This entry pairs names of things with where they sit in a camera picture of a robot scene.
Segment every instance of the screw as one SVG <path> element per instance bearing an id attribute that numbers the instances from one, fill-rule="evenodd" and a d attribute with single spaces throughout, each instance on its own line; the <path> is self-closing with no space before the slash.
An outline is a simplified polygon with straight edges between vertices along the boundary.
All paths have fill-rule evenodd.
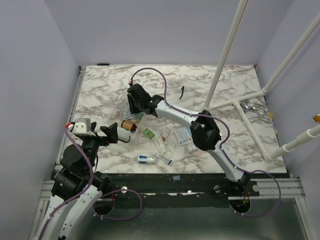
<path id="1" fill-rule="evenodd" d="M 220 193 L 221 188 L 220 188 L 220 186 L 215 185 L 214 188 L 213 188 L 213 190 L 218 194 L 218 193 Z"/>
<path id="2" fill-rule="evenodd" d="M 252 186 L 253 191 L 259 192 L 259 186 L 258 185 L 253 185 Z"/>
<path id="3" fill-rule="evenodd" d="M 121 193 L 123 193 L 123 194 L 127 193 L 127 191 L 126 191 L 127 189 L 128 188 L 126 186 L 121 187 L 121 190 L 123 190 L 123 191 L 121 191 Z"/>

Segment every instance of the lavender wall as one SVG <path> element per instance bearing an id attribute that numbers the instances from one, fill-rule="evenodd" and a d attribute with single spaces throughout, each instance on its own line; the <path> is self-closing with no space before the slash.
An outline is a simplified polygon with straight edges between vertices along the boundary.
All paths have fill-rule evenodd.
<path id="1" fill-rule="evenodd" d="M 320 12 L 318 0 L 296 0 L 258 63 L 257 75 L 265 85 L 280 63 Z M 320 112 L 320 28 L 312 34 L 266 95 L 274 115 L 280 144 L 295 139 L 316 126 L 312 116 Z M 314 225 L 320 225 L 320 138 L 297 147 L 285 156 L 285 162 L 296 177 L 300 176 L 306 192 L 306 203 Z"/>
<path id="2" fill-rule="evenodd" d="M 251 0 L 227 64 L 256 64 L 293 0 Z M 217 64 L 238 0 L 45 0 L 79 65 Z"/>
<path id="3" fill-rule="evenodd" d="M 43 0 L 1 1 L 0 36 L 0 233 L 25 240 L 79 69 Z"/>

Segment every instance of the marble tabletop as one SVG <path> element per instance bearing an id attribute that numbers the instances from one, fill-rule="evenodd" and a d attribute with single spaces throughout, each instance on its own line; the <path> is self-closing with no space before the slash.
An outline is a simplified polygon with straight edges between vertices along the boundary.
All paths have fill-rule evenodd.
<path id="1" fill-rule="evenodd" d="M 111 116 L 116 104 L 126 97 L 130 77 L 136 70 L 144 67 L 146 65 L 87 66 L 74 119 L 90 118 L 92 122 L 97 122 L 97 126 L 112 123 L 114 119 Z M 203 110 L 216 66 L 150 65 L 148 67 L 156 68 L 166 76 L 169 102 L 193 111 Z M 163 96 L 164 81 L 154 71 L 145 70 L 138 73 L 134 82 L 141 84 L 151 96 L 155 94 Z M 179 100 L 182 86 L 184 86 L 184 94 Z M 211 102 L 218 103 L 260 89 L 253 65 L 227 65 L 221 73 Z M 251 99 L 250 104 L 255 105 L 257 111 L 247 112 L 246 115 L 266 150 L 272 152 L 279 147 L 279 143 L 265 100 L 263 97 Z M 226 148 L 238 159 L 238 164 L 242 168 L 248 171 L 259 169 L 269 173 L 287 172 L 282 157 L 271 162 L 263 159 L 234 106 L 217 109 L 209 107 L 209 111 L 228 124 L 231 137 L 226 143 Z M 217 124 L 223 139 L 227 131 L 223 125 Z M 180 124 L 171 120 L 145 115 L 141 122 L 141 129 L 149 128 L 156 136 L 149 140 L 142 131 L 139 131 L 134 141 L 100 147 L 97 170 L 103 173 L 223 173 L 221 167 L 207 152 L 197 150 L 187 153 L 186 146 L 178 146 L 175 130 L 181 127 Z M 164 161 L 149 165 L 139 164 L 135 156 L 154 156 L 159 152 L 154 143 L 158 137 L 166 138 L 164 144 L 171 153 L 168 158 L 173 160 L 172 165 L 167 165 Z"/>

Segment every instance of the metal floor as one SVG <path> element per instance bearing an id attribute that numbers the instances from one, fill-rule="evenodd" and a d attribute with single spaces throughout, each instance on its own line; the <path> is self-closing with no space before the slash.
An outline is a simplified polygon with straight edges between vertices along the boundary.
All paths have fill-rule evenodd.
<path id="1" fill-rule="evenodd" d="M 248 213 L 272 208 L 276 200 L 253 200 Z M 134 209 L 115 209 L 112 216 L 128 217 Z M 268 216 L 247 218 L 229 208 L 143 209 L 128 221 L 100 220 L 89 212 L 76 240 L 307 240 L 294 199 L 283 199 Z"/>

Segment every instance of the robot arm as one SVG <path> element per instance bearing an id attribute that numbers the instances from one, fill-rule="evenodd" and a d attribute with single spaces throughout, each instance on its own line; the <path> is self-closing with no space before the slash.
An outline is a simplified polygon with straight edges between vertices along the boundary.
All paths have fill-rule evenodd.
<path id="1" fill-rule="evenodd" d="M 207 151 L 223 169 L 227 179 L 240 192 L 243 191 L 249 182 L 249 176 L 243 171 L 235 168 L 222 150 L 219 149 L 221 142 L 220 130 L 212 118 L 203 116 L 192 116 L 198 112 L 184 109 L 172 104 L 174 108 L 189 113 L 189 115 L 180 113 L 168 106 L 164 98 L 158 95 L 151 97 L 139 84 L 132 85 L 128 90 L 128 101 L 131 113 L 144 112 L 147 115 L 153 115 L 159 118 L 170 119 L 174 122 L 190 128 L 192 139 L 195 146 L 203 151 Z M 202 111 L 201 115 L 211 116 L 208 111 Z M 235 162 L 235 159 L 230 156 L 230 160 Z"/>
<path id="2" fill-rule="evenodd" d="M 69 130 L 82 140 L 81 148 L 93 166 L 100 146 L 118 142 L 117 123 L 109 127 L 100 127 L 106 136 L 97 135 L 96 125 L 95 122 L 91 123 L 89 118 L 79 118 L 68 125 Z M 91 209 L 93 203 L 104 193 L 112 190 L 110 177 L 96 171 L 92 185 L 79 198 L 61 206 L 47 221 L 49 214 L 57 206 L 83 191 L 90 178 L 89 166 L 74 145 L 69 145 L 63 151 L 60 164 L 63 169 L 54 177 L 50 205 L 33 240 L 70 239 L 75 227 Z"/>

